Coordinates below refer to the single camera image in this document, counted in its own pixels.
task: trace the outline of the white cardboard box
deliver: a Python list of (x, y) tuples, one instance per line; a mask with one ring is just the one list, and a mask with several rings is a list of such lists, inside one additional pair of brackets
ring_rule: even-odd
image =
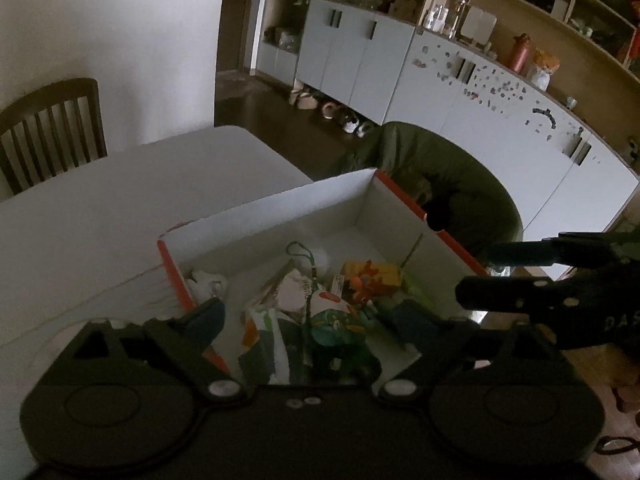
[(290, 259), (294, 240), (314, 251), (325, 276), (346, 260), (402, 263), (447, 319), (469, 316), (455, 300), (464, 276), (484, 270), (445, 232), (435, 233), (424, 212), (377, 170), (362, 170), (268, 196), (191, 222), (163, 235), (158, 248), (182, 306), (191, 310), (185, 278), (196, 269), (228, 277), (225, 329), (215, 341), (233, 376), (243, 327), (240, 313), (260, 287)]

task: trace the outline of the table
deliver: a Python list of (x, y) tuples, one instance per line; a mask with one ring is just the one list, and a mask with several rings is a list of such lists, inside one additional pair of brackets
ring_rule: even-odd
[(222, 126), (110, 155), (0, 203), (0, 476), (34, 467), (20, 402), (80, 325), (180, 313), (160, 234), (309, 182), (248, 131)]

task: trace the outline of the wooden floor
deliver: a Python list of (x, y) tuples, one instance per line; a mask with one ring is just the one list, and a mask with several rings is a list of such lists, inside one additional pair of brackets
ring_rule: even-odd
[(311, 179), (324, 178), (335, 160), (359, 139), (324, 119), (320, 110), (297, 110), (288, 99), (286, 89), (270, 87), (216, 100), (216, 126), (242, 126)]
[[(255, 91), (241, 96), (220, 97), (216, 98), (216, 126), (236, 124), (246, 128), (314, 180), (324, 178), (335, 159), (359, 142), (336, 123), (323, 119), (319, 110), (290, 106), (286, 89), (271, 86), (265, 90), (257, 85)], [(516, 319), (494, 314), (482, 325), (507, 329)], [(573, 350), (565, 356), (602, 400), (607, 413), (604, 434), (640, 438), (634, 414), (618, 412), (610, 390), (613, 385), (635, 383), (640, 364), (613, 346)], [(636, 480), (640, 476), (640, 453), (611, 457), (594, 454), (588, 465), (605, 480)]]

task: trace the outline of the black cable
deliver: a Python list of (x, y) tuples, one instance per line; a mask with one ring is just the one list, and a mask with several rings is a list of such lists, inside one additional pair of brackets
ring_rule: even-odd
[[(627, 446), (616, 447), (614, 449), (604, 449), (605, 446), (608, 446), (612, 442), (628, 442)], [(640, 440), (636, 440), (631, 438), (630, 436), (603, 436), (600, 438), (598, 443), (596, 444), (596, 452), (599, 455), (619, 455), (622, 453), (628, 453), (629, 451), (633, 451), (635, 449), (640, 450)]]

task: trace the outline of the wooden chair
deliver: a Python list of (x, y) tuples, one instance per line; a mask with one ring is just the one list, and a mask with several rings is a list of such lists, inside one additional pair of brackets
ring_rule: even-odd
[(106, 155), (94, 79), (47, 85), (0, 112), (0, 171), (14, 194)]

